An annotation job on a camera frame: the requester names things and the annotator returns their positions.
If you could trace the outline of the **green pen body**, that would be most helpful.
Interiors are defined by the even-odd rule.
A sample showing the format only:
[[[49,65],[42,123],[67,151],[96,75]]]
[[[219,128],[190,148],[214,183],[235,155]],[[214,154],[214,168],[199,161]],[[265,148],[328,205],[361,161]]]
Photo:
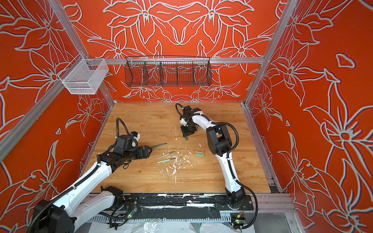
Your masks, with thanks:
[[[154,148],[158,148],[158,147],[165,146],[165,145],[167,145],[167,143],[157,144],[157,145],[151,146],[150,148],[154,149]]]

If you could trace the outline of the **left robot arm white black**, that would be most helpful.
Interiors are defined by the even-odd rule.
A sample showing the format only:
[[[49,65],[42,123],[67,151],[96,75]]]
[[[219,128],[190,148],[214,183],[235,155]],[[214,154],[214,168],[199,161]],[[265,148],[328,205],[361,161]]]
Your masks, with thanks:
[[[116,137],[116,141],[105,152],[97,155],[94,165],[62,193],[41,200],[33,210],[29,233],[74,233],[94,216],[101,214],[113,221],[128,217],[105,213],[107,209],[120,209],[126,203],[123,191],[117,187],[103,188],[93,199],[84,199],[103,180],[118,168],[129,165],[133,160],[147,159],[152,153],[149,146],[139,146],[139,134]]]

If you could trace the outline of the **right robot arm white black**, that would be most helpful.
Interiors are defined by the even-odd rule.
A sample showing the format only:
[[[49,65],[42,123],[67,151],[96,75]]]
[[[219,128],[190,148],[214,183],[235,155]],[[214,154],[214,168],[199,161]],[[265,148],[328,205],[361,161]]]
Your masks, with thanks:
[[[239,181],[232,159],[232,151],[239,143],[238,131],[228,122],[211,120],[199,108],[183,107],[179,103],[175,108],[180,116],[183,137],[193,135],[199,127],[205,130],[209,150],[217,157],[223,172],[228,205],[233,209],[243,206],[245,188]]]

